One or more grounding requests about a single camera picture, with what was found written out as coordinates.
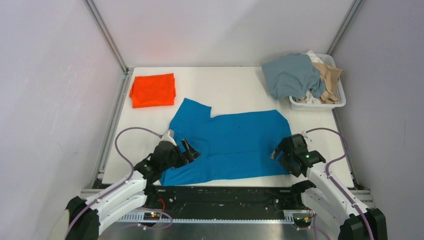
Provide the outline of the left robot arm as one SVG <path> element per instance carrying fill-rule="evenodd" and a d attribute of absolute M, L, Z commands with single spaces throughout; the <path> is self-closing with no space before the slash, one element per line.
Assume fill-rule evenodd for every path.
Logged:
<path fill-rule="evenodd" d="M 174 140 L 161 140 L 142 161 L 131 166 L 130 172 L 119 182 L 88 198 L 75 196 L 65 208 L 68 214 L 65 240 L 96 240 L 105 229 L 133 209 L 157 204 L 156 192 L 146 189 L 171 168 L 194 162 L 201 153 L 186 139 L 184 150 Z"/>

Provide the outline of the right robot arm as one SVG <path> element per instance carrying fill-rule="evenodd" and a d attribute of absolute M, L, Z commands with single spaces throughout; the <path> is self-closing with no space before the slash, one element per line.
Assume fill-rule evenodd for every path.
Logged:
<path fill-rule="evenodd" d="M 370 208 L 342 185 L 325 158 L 308 149 L 303 135 L 283 138 L 270 158 L 278 159 L 293 176 L 306 178 L 291 186 L 291 204 L 311 209 L 328 226 L 336 227 L 339 240 L 388 239 L 384 213 Z"/>

